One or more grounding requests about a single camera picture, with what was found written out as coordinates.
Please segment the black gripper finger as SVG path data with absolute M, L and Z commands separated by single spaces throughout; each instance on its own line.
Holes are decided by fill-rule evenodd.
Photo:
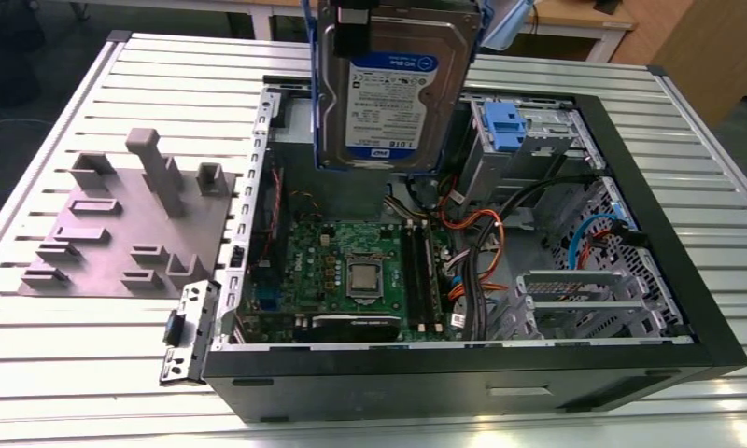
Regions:
M 373 10 L 373 1 L 326 1 L 323 28 L 335 57 L 356 58 L 370 52 Z

